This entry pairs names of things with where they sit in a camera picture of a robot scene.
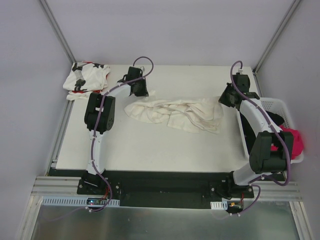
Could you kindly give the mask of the cream white t shirt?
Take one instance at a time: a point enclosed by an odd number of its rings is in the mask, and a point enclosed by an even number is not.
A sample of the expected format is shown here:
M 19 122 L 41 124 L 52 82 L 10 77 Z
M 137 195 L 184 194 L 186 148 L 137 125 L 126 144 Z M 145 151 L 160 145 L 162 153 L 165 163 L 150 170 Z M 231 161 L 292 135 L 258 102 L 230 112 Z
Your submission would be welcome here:
M 158 98 L 152 90 L 124 108 L 126 115 L 147 124 L 162 124 L 188 133 L 207 131 L 217 134 L 224 118 L 218 97 Z

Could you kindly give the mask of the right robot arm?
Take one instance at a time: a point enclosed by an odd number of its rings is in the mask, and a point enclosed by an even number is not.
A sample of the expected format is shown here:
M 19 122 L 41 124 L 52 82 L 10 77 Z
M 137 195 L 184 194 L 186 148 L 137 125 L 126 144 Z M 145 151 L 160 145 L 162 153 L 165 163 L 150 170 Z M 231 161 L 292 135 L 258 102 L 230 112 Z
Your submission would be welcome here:
M 235 108 L 242 114 L 252 128 L 255 140 L 249 153 L 249 163 L 233 172 L 233 180 L 225 184 L 225 192 L 237 197 L 243 186 L 263 178 L 279 186 L 290 182 L 291 156 L 294 143 L 292 133 L 283 131 L 271 119 L 262 106 L 260 97 L 250 92 L 250 79 L 247 75 L 230 75 L 219 103 Z

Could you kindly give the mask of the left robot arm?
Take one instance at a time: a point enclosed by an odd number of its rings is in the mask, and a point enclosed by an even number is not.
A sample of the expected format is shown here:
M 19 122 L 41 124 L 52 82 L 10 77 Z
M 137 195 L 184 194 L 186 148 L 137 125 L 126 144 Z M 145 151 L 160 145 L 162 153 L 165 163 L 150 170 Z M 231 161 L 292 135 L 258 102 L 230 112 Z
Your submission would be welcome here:
M 102 174 L 105 170 L 107 132 L 115 122 L 116 96 L 125 92 L 129 96 L 146 97 L 148 95 L 146 76 L 142 67 L 130 66 L 127 74 L 120 79 L 116 86 L 105 93 L 90 94 L 84 123 L 89 130 L 90 159 L 86 172 L 90 175 Z

